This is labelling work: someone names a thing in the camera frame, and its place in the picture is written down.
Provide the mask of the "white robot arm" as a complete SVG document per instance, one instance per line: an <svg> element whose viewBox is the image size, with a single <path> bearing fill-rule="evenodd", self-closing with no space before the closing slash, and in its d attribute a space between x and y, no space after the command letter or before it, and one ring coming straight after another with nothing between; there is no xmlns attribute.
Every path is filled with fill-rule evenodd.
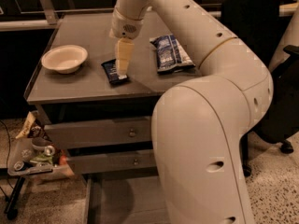
<svg viewBox="0 0 299 224"><path fill-rule="evenodd" d="M241 138L272 104L281 45L264 64L247 46L272 44L279 0L227 0L218 21L193 0L117 0L116 37L136 38L152 7L191 57L197 77L166 91L151 121L171 224L255 224L240 158Z"/></svg>

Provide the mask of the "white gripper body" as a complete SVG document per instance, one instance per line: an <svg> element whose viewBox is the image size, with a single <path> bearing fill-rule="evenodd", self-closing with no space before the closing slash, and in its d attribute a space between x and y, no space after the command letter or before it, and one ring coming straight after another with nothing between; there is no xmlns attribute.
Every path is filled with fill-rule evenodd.
<svg viewBox="0 0 299 224"><path fill-rule="evenodd" d="M116 8L112 13L111 33L117 38L135 39L143 26L142 20L132 20L122 15Z"/></svg>

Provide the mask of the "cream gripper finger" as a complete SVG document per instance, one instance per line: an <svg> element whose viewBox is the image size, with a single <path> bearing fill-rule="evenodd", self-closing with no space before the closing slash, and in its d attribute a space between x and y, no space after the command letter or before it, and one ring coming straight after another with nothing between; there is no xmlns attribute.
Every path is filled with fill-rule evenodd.
<svg viewBox="0 0 299 224"><path fill-rule="evenodd" d="M121 38L115 47L115 56L116 56L116 68L117 73L120 76L124 76L127 74L127 70L129 67L129 62L131 61L133 50L134 50L134 42L130 38L123 37Z"/></svg>

